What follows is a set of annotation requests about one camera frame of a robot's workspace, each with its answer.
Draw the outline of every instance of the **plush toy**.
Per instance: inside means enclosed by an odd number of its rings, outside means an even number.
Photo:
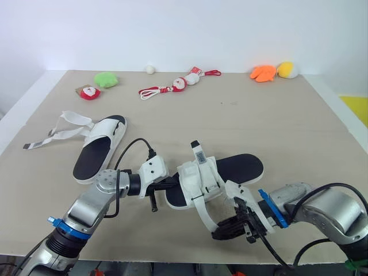
[[[251,79],[255,79],[256,82],[269,82],[274,80],[276,74],[276,68],[272,65],[257,66],[254,68]]]
[[[109,88],[118,84],[117,77],[111,72],[102,72],[94,76],[94,82],[99,87]]]
[[[154,86],[140,90],[140,98],[149,99],[160,93],[181,92],[188,85],[194,85],[199,82],[201,76],[221,76],[221,72],[219,70],[202,72],[198,67],[193,67],[186,76],[174,80],[171,86]]]
[[[100,94],[101,91],[90,86],[90,85],[84,85],[80,88],[75,89],[75,92],[82,98],[87,100],[96,99]]]
[[[277,68],[277,74],[281,78],[293,79],[299,74],[298,68],[292,62],[283,62]]]

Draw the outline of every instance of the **small tag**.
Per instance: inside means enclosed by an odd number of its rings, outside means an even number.
[[[201,69],[199,69],[198,67],[196,67],[196,66],[194,66],[191,70],[190,70],[190,72],[189,73],[196,73],[196,74],[200,74],[200,73],[202,73],[202,70]]]
[[[196,152],[195,156],[197,157],[198,164],[206,163],[206,157],[205,157],[205,154],[203,153],[203,151]]]

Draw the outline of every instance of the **beige table surface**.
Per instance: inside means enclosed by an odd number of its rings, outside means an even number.
[[[173,174],[193,160],[190,142],[198,139],[207,156],[251,153],[265,167],[264,177],[251,189],[271,192],[287,183],[304,181],[321,186],[345,182],[368,196],[367,155],[307,81],[277,78],[255,83],[245,74],[206,77],[182,93],[157,95],[147,101],[138,90],[164,85],[182,73],[117,72],[120,84],[95,101],[85,101],[74,89],[93,84],[93,71],[69,71],[46,97],[0,156],[0,254],[26,254],[52,231],[48,216],[62,217],[87,189],[72,178],[83,139],[54,142],[26,151],[24,143],[45,138],[62,110],[95,120],[112,114],[128,118],[128,130],[117,149],[133,139],[149,140]],[[121,167],[137,170],[146,148],[137,144]],[[82,259],[201,263],[275,263],[261,241],[248,244],[239,237],[216,241],[196,210],[177,211],[158,195],[159,211],[151,213],[149,199],[121,201],[118,218],[103,220]],[[214,217],[224,219],[232,209],[222,198],[210,202]],[[323,237],[312,225],[299,223],[268,235],[279,254],[291,262],[306,243]],[[334,244],[307,252],[302,262],[342,262]]]

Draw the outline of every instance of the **yellow plush toy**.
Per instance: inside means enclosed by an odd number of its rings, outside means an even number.
[[[277,68],[277,74],[281,78],[293,79],[299,74],[298,68],[292,62],[283,62]]]

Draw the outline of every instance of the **orange plush toy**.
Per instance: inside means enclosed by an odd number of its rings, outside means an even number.
[[[276,68],[272,65],[262,65],[254,68],[251,79],[255,79],[256,82],[269,82],[274,80],[276,75]]]

